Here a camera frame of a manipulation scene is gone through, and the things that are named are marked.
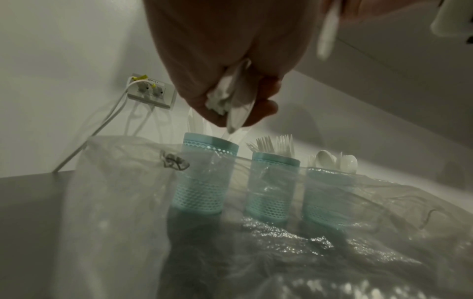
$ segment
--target white wall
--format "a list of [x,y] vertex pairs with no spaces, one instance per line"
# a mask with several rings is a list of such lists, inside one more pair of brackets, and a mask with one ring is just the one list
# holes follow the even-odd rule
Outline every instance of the white wall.
[[[139,0],[8,1],[0,12],[0,177],[48,172],[105,116],[132,72],[170,82]],[[292,133],[303,165],[319,149],[359,158],[359,173],[420,187],[473,211],[473,152],[301,73],[289,73],[263,134]],[[130,102],[103,134],[178,143],[187,104]],[[245,147],[241,155],[250,157]],[[73,163],[65,169],[72,169]]]

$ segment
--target teal cup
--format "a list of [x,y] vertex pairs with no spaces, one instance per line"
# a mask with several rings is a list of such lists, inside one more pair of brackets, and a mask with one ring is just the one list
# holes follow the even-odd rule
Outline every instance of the teal cup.
[[354,176],[348,173],[308,168],[302,215],[305,219],[335,229],[353,223]]
[[253,153],[246,212],[271,223],[287,220],[301,161],[267,153]]
[[186,133],[179,156],[189,162],[178,171],[171,205],[200,215],[222,212],[239,146],[227,140]]

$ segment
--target wall socket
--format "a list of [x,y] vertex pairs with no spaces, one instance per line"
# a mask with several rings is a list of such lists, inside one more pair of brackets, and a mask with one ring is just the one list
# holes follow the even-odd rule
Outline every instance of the wall socket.
[[[133,77],[141,77],[140,74],[133,74]],[[161,87],[161,92],[158,95],[153,93],[151,86],[147,86],[147,89],[139,89],[139,84],[133,84],[129,87],[127,96],[131,100],[136,100],[145,104],[154,105],[159,108],[171,109],[176,100],[176,88],[172,84],[164,83],[152,78],[148,78],[149,81],[155,83]]]

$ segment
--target teal basket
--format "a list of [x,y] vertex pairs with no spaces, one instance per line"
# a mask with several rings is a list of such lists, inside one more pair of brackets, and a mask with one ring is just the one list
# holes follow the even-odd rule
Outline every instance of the teal basket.
[[[239,146],[196,133],[186,133],[180,156],[190,163],[178,172],[172,206],[185,212],[213,215],[222,212]],[[199,155],[211,151],[218,155]]]
[[246,212],[260,221],[286,221],[300,164],[301,161],[293,158],[253,153]]
[[335,229],[350,225],[353,222],[353,175],[308,168],[306,176],[303,217]]

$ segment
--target person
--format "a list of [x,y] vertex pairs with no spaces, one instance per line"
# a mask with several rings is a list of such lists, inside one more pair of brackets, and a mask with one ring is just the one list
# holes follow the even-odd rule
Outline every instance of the person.
[[[205,106],[225,68],[248,57],[260,75],[251,126],[277,112],[269,98],[304,54],[317,11],[334,0],[144,0],[158,53],[178,93],[208,121],[226,126]],[[341,19],[366,20],[432,0],[344,0]]]

